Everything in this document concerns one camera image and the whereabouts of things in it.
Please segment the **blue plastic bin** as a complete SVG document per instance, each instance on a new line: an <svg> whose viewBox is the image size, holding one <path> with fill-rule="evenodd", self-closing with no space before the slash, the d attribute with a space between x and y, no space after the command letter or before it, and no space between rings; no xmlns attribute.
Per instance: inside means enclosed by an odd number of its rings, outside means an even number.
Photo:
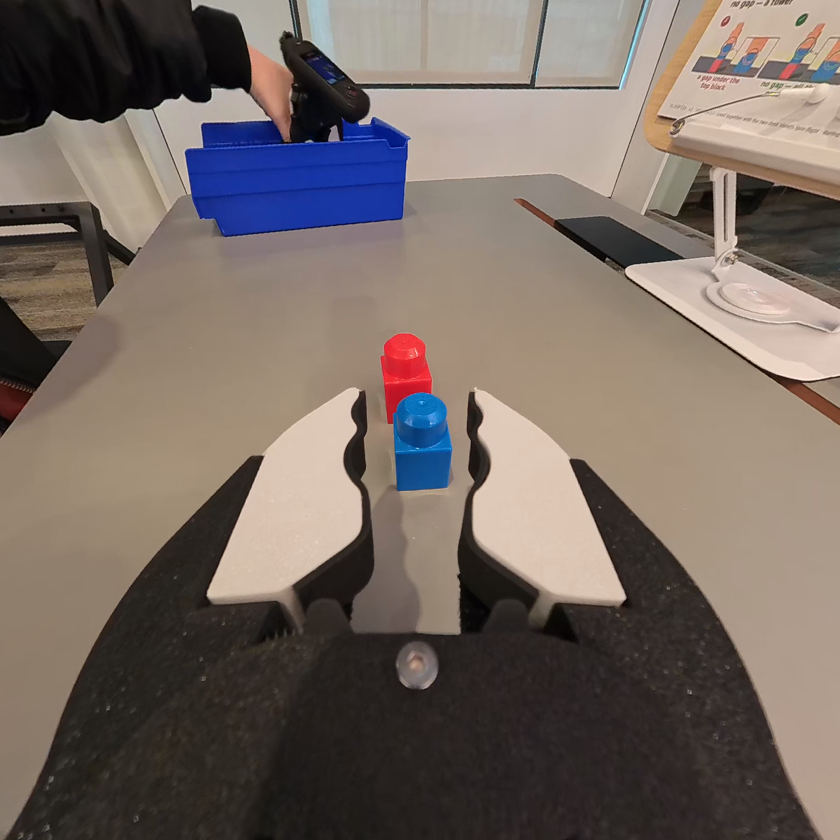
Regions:
<svg viewBox="0 0 840 840"><path fill-rule="evenodd" d="M205 122L185 150L194 207L227 237L403 218L410 137L377 118L283 143L271 121Z"/></svg>

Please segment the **instruction sheet on stand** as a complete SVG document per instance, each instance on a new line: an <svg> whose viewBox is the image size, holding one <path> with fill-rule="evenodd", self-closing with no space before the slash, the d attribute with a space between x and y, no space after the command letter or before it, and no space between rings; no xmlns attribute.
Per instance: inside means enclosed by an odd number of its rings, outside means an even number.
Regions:
<svg viewBox="0 0 840 840"><path fill-rule="evenodd" d="M838 148L697 120L658 116L678 73L722 2L707 2L658 82L644 115L659 151L710 165L714 254L630 266L633 283L761 370L796 382L839 376L838 309L742 261L737 176L838 199Z"/></svg>

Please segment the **black flat pad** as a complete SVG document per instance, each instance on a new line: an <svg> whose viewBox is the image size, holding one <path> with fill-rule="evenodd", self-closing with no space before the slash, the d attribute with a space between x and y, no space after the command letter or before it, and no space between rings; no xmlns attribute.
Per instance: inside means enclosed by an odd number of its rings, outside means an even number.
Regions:
<svg viewBox="0 0 840 840"><path fill-rule="evenodd" d="M611 261L621 270L683 259L676 252L609 217L556 219L553 227L591 256L603 263Z"/></svg>

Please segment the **blue plastic block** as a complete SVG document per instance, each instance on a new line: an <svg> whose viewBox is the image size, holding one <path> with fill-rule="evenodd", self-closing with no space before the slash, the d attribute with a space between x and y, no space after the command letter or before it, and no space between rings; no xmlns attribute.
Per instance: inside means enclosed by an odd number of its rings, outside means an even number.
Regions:
<svg viewBox="0 0 840 840"><path fill-rule="evenodd" d="M446 404L416 392L404 397L393 415L395 485L398 491L445 489L453 446Z"/></svg>

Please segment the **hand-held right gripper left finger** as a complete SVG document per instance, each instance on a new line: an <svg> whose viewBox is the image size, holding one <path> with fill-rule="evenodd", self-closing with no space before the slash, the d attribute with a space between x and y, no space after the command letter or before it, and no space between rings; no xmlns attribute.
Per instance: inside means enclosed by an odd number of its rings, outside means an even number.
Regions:
<svg viewBox="0 0 840 840"><path fill-rule="evenodd" d="M293 627L320 599L349 608L374 569L366 394L351 387L265 451L206 591L221 605L277 603Z"/></svg>

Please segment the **black monitor stand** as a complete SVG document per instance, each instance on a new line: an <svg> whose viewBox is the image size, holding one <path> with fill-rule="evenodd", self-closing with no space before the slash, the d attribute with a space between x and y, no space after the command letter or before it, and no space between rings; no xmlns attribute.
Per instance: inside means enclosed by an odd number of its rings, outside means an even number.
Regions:
<svg viewBox="0 0 840 840"><path fill-rule="evenodd" d="M104 228L98 208L90 202L1 206L3 228L56 225L63 225L69 230L2 236L2 245L81 243L87 258L93 298L96 305L100 306L114 285L110 257L128 266L135 253Z"/></svg>

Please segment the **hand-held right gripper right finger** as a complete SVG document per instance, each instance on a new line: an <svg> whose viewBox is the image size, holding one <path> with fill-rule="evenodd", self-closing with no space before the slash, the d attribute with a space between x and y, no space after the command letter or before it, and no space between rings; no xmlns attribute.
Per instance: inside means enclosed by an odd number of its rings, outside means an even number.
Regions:
<svg viewBox="0 0 840 840"><path fill-rule="evenodd" d="M503 601L532 627L556 607L621 607L627 594L574 470L551 436L487 391L467 405L472 487L458 536L462 627Z"/></svg>

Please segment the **printed instruction sheet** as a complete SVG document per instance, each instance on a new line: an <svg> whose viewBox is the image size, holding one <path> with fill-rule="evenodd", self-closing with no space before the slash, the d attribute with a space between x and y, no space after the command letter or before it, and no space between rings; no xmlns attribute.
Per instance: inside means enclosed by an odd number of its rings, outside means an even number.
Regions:
<svg viewBox="0 0 840 840"><path fill-rule="evenodd" d="M722 2L658 116L838 148L839 2Z"/></svg>

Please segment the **large window white blinds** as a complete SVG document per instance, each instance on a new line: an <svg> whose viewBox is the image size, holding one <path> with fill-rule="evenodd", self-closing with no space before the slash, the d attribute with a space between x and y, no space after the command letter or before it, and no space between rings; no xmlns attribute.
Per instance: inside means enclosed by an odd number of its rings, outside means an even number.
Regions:
<svg viewBox="0 0 840 840"><path fill-rule="evenodd" d="M294 32L369 88L619 89L650 2L290 1Z"/></svg>

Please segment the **red plastic block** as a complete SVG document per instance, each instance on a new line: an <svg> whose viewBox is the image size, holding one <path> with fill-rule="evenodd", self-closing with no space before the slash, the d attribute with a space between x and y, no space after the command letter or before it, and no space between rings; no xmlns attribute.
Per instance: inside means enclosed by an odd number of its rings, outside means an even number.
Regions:
<svg viewBox="0 0 840 840"><path fill-rule="evenodd" d="M415 393L433 393L426 344L412 333L401 332L385 341L381 374L386 421L390 425L403 399Z"/></svg>

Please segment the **person's black jacket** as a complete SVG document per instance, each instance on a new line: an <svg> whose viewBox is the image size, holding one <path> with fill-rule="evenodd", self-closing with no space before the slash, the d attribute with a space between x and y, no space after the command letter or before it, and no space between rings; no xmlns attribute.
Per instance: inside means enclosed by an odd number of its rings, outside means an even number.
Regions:
<svg viewBox="0 0 840 840"><path fill-rule="evenodd" d="M1 300L1 433L4 434L70 347L39 339Z"/></svg>

